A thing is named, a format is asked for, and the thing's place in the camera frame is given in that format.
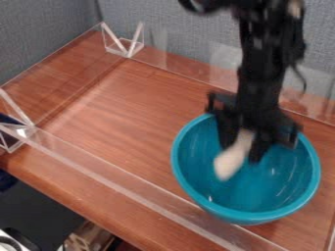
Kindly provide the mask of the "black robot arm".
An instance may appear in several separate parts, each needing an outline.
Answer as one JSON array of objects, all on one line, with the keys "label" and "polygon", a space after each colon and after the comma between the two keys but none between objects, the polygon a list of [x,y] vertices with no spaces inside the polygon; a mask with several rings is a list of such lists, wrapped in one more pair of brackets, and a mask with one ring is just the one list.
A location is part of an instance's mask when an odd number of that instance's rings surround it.
[{"label": "black robot arm", "polygon": [[285,114],[279,97],[287,70],[303,59],[303,0],[178,0],[199,16],[234,12],[239,25],[242,63],[236,94],[208,94],[220,144],[230,148],[247,130],[254,135],[246,158],[258,163],[271,146],[295,147],[302,126]]}]

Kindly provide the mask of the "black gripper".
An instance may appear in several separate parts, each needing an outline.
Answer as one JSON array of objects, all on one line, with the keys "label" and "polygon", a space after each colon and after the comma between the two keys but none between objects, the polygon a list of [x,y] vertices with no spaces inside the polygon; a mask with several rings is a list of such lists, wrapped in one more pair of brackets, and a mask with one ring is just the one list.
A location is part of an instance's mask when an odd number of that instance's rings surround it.
[{"label": "black gripper", "polygon": [[287,116],[279,106],[283,88],[281,78],[265,81],[239,80],[236,94],[211,91],[206,112],[218,122],[223,148],[234,145],[238,132],[254,131],[249,161],[259,163],[274,143],[287,147],[298,144],[302,126]]}]

